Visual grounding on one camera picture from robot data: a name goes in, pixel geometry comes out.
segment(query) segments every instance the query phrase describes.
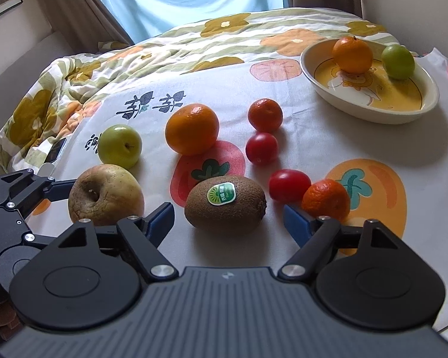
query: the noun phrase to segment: bedspread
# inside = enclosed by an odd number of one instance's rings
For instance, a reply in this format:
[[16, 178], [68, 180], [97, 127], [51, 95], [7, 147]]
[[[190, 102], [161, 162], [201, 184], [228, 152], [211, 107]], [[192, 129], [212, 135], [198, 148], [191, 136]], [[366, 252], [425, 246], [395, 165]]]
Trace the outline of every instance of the bedspread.
[[71, 136], [111, 93], [219, 66], [295, 57], [315, 42], [348, 35], [397, 43], [383, 26], [349, 13], [286, 8], [187, 24], [125, 49], [109, 42], [99, 55], [57, 59], [0, 131], [0, 174], [36, 172], [53, 144]]

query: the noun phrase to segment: cherry tomato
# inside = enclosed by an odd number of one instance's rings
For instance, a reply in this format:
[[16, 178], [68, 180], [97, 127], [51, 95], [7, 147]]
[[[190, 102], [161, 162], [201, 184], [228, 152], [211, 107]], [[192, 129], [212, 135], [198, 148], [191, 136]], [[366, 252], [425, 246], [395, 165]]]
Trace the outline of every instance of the cherry tomato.
[[246, 144], [246, 156], [258, 166], [264, 166], [277, 159], [277, 139], [270, 133], [256, 133]]
[[311, 184], [310, 178], [303, 172], [280, 169], [270, 176], [269, 194], [272, 199], [281, 203], [298, 202]]

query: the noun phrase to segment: bowl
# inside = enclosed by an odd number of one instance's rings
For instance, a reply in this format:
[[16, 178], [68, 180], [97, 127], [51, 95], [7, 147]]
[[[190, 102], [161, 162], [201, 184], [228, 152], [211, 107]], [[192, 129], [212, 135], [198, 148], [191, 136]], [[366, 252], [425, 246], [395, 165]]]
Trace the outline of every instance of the bowl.
[[340, 70], [332, 58], [338, 39], [308, 47], [300, 66], [315, 91], [343, 112], [379, 124], [405, 124], [431, 111], [440, 94], [435, 80], [419, 64], [406, 80], [389, 78], [381, 62], [385, 45], [366, 41], [373, 51], [371, 69], [361, 75]]

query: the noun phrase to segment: apple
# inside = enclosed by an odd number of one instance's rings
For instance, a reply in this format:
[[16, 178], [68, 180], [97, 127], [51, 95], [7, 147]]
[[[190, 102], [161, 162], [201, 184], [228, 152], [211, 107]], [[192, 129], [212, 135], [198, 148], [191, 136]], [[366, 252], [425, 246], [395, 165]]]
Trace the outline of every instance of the apple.
[[403, 80], [415, 71], [415, 59], [410, 51], [399, 44], [392, 44], [382, 52], [383, 68], [390, 78]]
[[144, 212], [141, 186], [127, 170], [114, 164], [87, 169], [68, 196], [70, 218], [89, 218], [96, 226], [114, 225], [120, 219]]
[[98, 140], [98, 156], [104, 164], [129, 169], [141, 156], [141, 136], [128, 125], [113, 125]]

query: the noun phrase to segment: green apple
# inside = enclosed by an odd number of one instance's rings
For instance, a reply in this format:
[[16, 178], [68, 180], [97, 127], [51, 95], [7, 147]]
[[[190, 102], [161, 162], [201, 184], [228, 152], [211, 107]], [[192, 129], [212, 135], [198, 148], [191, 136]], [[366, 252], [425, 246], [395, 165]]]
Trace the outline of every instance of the green apple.
[[390, 78], [407, 79], [415, 71], [415, 59], [410, 51], [399, 44], [392, 44], [382, 52], [383, 68]]
[[129, 169], [141, 156], [141, 136], [128, 125], [113, 125], [98, 140], [98, 156], [104, 164]]

